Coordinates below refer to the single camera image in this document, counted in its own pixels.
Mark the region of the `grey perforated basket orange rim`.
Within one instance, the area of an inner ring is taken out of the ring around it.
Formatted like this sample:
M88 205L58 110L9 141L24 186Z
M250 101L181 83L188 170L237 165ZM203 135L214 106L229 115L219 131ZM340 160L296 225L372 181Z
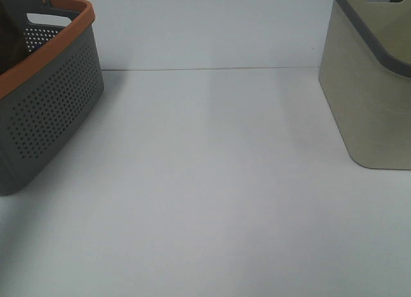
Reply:
M1 0L27 58L1 75L1 194L27 186L71 139L104 90L86 0Z

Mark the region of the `brown towel with white label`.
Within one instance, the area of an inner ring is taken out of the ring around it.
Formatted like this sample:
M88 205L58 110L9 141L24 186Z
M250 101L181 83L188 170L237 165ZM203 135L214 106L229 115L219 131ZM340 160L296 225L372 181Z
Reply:
M1 0L1 74L6 73L33 52L18 25L28 0Z

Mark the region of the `beige basket grey rim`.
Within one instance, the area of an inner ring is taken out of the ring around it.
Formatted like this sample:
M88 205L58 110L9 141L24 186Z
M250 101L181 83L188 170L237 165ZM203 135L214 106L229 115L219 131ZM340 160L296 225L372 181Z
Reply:
M333 0L319 82L354 162L410 169L410 0Z

